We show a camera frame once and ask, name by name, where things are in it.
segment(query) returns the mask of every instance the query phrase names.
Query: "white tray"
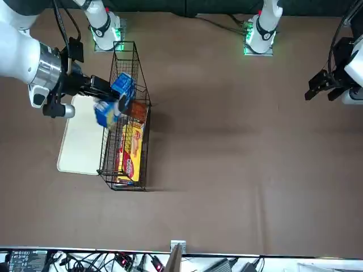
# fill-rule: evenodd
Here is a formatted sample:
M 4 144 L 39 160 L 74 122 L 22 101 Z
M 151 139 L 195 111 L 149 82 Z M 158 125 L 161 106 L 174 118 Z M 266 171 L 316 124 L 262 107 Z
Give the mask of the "white tray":
M 67 120 L 57 168 L 60 172 L 98 175 L 103 128 L 97 124 L 92 97 L 72 99 L 75 116 Z

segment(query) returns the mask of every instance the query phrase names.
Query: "yellow snack bag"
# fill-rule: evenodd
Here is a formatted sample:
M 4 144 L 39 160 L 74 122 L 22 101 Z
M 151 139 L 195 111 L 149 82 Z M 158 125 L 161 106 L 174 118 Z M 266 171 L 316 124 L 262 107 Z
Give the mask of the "yellow snack bag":
M 132 184 L 139 181 L 141 147 L 142 129 L 140 124 L 130 122 L 129 125 L 124 125 L 116 165 L 118 165 L 117 170 L 124 172 L 129 178 L 127 176 L 117 176 L 116 182 Z

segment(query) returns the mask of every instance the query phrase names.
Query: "robotic arm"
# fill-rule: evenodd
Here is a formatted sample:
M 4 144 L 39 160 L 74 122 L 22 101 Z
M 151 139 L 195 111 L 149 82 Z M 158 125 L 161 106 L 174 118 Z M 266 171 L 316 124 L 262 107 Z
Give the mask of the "robotic arm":
M 74 0 L 84 10 L 94 40 L 103 50 L 112 50 L 118 41 L 120 18 L 106 12 L 101 0 Z M 33 39 L 29 28 L 49 5 L 49 0 L 0 0 L 0 75 L 13 77 L 28 85 L 31 105 L 43 114 L 72 118 L 75 109 L 62 104 L 64 95 L 89 95 L 102 100 L 119 99 L 109 82 L 82 73 L 76 61 L 83 62 L 83 45 L 69 38 L 69 51 L 59 51 Z
M 343 26 L 351 25 L 353 37 L 335 40 Z M 331 68 L 334 57 L 335 67 Z M 322 69 L 309 81 L 305 100 L 311 100 L 321 91 L 328 93 L 329 101 L 342 96 L 344 104 L 363 104 L 363 0 L 355 0 L 343 16 L 333 37 L 328 57 L 328 70 Z
M 255 54 L 266 53 L 273 44 L 278 21 L 282 16 L 282 0 L 264 0 L 261 15 L 249 20 L 253 29 L 246 39 L 246 45 Z

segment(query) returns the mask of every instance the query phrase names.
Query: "wire basket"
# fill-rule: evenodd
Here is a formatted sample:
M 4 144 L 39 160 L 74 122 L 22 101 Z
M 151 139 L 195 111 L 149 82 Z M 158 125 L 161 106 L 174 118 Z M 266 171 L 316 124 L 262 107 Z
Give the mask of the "wire basket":
M 101 158 L 98 174 L 108 184 L 112 190 L 135 190 L 144 191 L 146 187 L 146 167 L 147 167 L 147 151 L 149 145 L 150 133 L 150 117 L 151 117 L 151 102 L 147 91 L 145 78 L 143 77 L 140 60 L 138 57 L 135 42 L 123 41 L 123 51 L 113 53 L 111 74 L 109 82 L 112 83 L 125 72 L 131 75 L 134 81 L 135 95 L 132 101 L 137 101 L 146 105 L 147 119 L 141 128 L 142 144 L 140 167 L 138 175 L 127 174 L 129 164 L 125 162 L 128 154 L 131 153 L 133 144 L 133 135 L 135 128 L 132 124 L 135 120 L 133 117 L 122 114 L 117 124 L 110 129 L 103 129 Z

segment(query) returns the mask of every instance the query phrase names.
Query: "brown table surface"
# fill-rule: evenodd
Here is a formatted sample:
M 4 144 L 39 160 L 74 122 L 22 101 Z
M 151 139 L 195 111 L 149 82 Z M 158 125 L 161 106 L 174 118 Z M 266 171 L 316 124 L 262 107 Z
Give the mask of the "brown table surface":
M 108 79 L 112 54 L 93 53 L 86 17 L 72 13 L 83 71 Z M 59 172 L 66 121 L 1 78 L 0 244 L 167 251 L 179 239 L 189 252 L 362 257 L 363 107 L 303 96 L 338 18 L 282 18 L 269 58 L 244 57 L 239 35 L 201 20 L 121 17 L 155 106 L 147 177 L 160 192 Z M 64 45 L 51 10 L 31 33 Z

